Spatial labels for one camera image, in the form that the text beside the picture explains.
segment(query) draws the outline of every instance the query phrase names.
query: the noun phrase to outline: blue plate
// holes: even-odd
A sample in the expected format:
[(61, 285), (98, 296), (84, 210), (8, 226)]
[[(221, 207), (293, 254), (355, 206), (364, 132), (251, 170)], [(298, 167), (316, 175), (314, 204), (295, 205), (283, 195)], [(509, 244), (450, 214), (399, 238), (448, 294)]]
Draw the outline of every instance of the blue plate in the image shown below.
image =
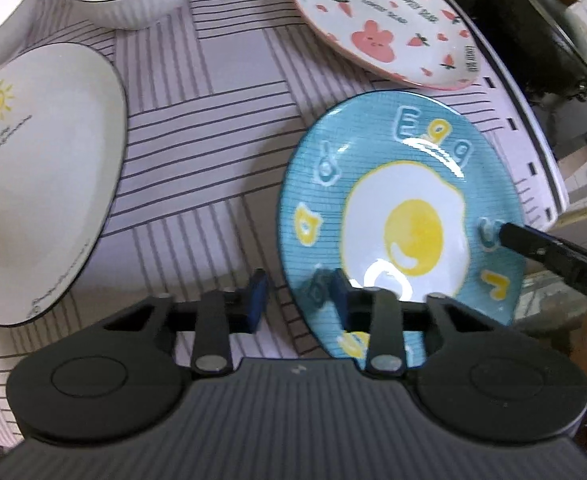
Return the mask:
[[(320, 343), (364, 366), (368, 334), (343, 332), (327, 294), (331, 271), (403, 300), (442, 292), (508, 324), (525, 261), (497, 243), (500, 222), (522, 225), (521, 204), (482, 134), (433, 99), (370, 92), (328, 111), (292, 156), (280, 257)], [(420, 366), (421, 333), (405, 341), (409, 366)]]

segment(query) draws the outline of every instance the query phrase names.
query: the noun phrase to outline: table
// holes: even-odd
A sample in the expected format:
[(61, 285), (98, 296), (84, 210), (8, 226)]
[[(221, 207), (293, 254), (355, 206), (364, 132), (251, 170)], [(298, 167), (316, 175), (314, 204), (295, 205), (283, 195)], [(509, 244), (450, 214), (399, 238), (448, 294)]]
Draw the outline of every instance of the table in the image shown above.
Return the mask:
[[(515, 83), (477, 38), (477, 83), (423, 93), (478, 126), (510, 171), (526, 221), (546, 229), (567, 207), (560, 173)], [(262, 267), (273, 284), (269, 305), (255, 335), (232, 335), (234, 363), (322, 356), (278, 259), (280, 183), (299, 139), (328, 108), (397, 85), (321, 44), (292, 0), (191, 0), (138, 32), (96, 27), (70, 0), (42, 0), (27, 48), (60, 41), (89, 45), (118, 69), (128, 148), (109, 219), (74, 286), (46, 316), (0, 328), (0, 445), (21, 438), (4, 386), (11, 369), (149, 294), (193, 300), (242, 286)], [(189, 363), (192, 340), (180, 334), (179, 364)]]

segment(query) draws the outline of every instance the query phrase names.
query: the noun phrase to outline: pink bunny plate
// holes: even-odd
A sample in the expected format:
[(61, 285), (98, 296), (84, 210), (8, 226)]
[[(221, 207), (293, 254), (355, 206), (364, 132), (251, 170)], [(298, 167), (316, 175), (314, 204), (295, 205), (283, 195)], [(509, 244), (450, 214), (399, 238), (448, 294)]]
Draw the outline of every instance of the pink bunny plate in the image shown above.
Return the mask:
[(385, 78), (439, 90), (469, 86), (477, 47), (444, 0), (294, 0), (320, 38)]

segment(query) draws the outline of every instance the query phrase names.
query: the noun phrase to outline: black pan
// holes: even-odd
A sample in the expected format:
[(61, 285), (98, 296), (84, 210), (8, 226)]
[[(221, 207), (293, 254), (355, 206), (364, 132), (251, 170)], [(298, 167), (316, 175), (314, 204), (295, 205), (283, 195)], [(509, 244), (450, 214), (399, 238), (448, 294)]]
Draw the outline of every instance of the black pan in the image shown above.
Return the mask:
[(587, 26), (577, 0), (476, 0), (473, 13), (530, 95), (587, 95)]

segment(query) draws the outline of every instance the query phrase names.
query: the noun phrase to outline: white plate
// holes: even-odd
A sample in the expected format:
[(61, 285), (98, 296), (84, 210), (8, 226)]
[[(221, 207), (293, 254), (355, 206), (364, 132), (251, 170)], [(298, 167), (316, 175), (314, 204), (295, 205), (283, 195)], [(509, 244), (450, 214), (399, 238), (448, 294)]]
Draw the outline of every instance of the white plate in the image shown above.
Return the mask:
[(126, 125), (120, 79), (89, 47), (42, 46), (0, 70), (1, 326), (41, 315), (87, 261)]
[(339, 53), (388, 79), (439, 90), (480, 73), (476, 44), (444, 0), (294, 0)]

